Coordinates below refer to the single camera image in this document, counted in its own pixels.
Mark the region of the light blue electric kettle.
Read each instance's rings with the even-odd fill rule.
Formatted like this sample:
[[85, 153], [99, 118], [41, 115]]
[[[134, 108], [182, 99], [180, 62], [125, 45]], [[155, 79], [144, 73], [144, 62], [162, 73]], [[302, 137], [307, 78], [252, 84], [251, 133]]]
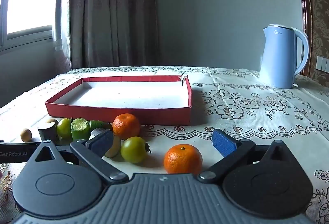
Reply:
[[[289, 89], [308, 61], [308, 36], [297, 28], [279, 24], [269, 24], [263, 32], [265, 45], [259, 80], [271, 87]], [[303, 45], [300, 65], [297, 65], [297, 39]]]

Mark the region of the red shallow cardboard box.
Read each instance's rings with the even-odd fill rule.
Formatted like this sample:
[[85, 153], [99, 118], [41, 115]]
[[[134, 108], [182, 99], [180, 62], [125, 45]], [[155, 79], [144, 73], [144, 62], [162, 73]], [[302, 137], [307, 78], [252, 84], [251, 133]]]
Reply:
[[82, 77], [45, 102], [48, 114], [113, 122], [123, 113], [140, 124], [189, 125], [192, 89], [187, 76]]

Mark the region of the orange mandarin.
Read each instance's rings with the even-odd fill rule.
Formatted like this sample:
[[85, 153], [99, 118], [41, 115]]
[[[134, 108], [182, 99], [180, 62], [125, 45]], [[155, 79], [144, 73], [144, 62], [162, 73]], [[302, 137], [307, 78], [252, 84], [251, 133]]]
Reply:
[[112, 123], [114, 135], [126, 140], [137, 137], [140, 134], [140, 122], [136, 116], [130, 113], [120, 114]]
[[163, 166], [167, 173], [198, 174], [202, 169], [202, 155], [193, 145], [180, 144], [171, 147], [164, 155]]

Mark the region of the green cucumber piece cut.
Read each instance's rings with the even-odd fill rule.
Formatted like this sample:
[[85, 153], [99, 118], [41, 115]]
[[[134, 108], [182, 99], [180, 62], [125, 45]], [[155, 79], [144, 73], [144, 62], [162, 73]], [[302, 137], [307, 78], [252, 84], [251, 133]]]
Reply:
[[71, 123], [71, 136], [74, 141], [90, 138], [90, 125], [89, 122], [84, 118], [74, 119]]

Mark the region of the brown patterned curtain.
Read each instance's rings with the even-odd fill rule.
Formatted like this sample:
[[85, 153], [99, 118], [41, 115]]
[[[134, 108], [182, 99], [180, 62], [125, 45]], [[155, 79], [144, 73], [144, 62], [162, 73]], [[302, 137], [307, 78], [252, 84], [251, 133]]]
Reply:
[[56, 0], [56, 68], [157, 65], [156, 0]]

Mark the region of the floral white tablecloth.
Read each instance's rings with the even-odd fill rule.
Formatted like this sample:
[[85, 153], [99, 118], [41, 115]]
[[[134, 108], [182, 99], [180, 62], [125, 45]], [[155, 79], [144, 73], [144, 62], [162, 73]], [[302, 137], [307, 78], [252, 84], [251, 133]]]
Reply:
[[49, 119], [45, 101], [82, 77], [185, 74], [192, 88], [189, 126], [145, 126], [142, 135], [151, 155], [141, 164], [121, 156], [109, 163], [131, 176], [164, 173], [163, 155], [174, 145], [189, 144], [202, 154], [203, 166], [218, 162], [212, 133], [223, 130], [234, 138], [248, 138], [259, 145], [285, 141], [313, 184], [307, 216], [328, 223], [328, 88], [305, 76], [297, 76], [289, 90], [269, 87], [258, 72], [247, 69], [197, 67], [81, 68], [61, 74], [12, 100], [1, 108], [1, 139], [19, 142], [28, 129], [40, 139], [38, 126]]

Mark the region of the wooden headboard frame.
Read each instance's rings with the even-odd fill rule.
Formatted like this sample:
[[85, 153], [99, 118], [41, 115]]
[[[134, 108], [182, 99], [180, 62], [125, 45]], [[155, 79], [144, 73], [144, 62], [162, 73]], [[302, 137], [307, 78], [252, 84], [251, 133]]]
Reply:
[[312, 5], [311, 5], [311, 0], [301, 0], [301, 4], [302, 4], [303, 31], [308, 35], [309, 38], [308, 61], [302, 71], [302, 75], [310, 77], [311, 68], [312, 68], [312, 50], [313, 50]]

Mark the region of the white wall switch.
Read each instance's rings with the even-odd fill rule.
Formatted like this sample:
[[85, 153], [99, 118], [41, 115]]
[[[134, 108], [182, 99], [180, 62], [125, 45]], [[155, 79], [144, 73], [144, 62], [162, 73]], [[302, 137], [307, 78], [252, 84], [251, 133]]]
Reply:
[[327, 58], [317, 56], [316, 70], [329, 73], [329, 60]]

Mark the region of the dark sugarcane piece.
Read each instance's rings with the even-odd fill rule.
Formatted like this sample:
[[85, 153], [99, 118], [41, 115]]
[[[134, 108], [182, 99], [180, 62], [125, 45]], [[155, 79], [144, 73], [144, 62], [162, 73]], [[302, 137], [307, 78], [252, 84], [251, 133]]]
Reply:
[[37, 129], [42, 141], [50, 140], [53, 143], [59, 142], [55, 122], [42, 123], [38, 126]]
[[96, 128], [91, 132], [91, 138], [86, 145], [99, 157], [113, 158], [120, 151], [121, 140], [109, 129]]

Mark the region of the dark green cucumber end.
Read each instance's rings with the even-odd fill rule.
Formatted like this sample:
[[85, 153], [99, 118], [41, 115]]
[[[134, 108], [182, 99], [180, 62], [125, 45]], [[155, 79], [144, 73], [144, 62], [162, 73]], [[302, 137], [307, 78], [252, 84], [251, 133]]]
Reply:
[[89, 126], [91, 131], [93, 131], [96, 128], [110, 129], [111, 131], [113, 130], [110, 123], [103, 121], [90, 120]]

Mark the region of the green tomato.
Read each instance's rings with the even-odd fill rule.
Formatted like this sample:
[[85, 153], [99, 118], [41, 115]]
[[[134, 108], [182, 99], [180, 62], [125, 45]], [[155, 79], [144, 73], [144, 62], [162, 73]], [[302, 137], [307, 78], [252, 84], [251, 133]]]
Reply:
[[121, 156], [129, 163], [140, 163], [151, 154], [149, 144], [141, 137], [126, 139], [120, 149]]
[[63, 139], [72, 139], [71, 135], [71, 119], [70, 118], [63, 118], [57, 124], [57, 135]]

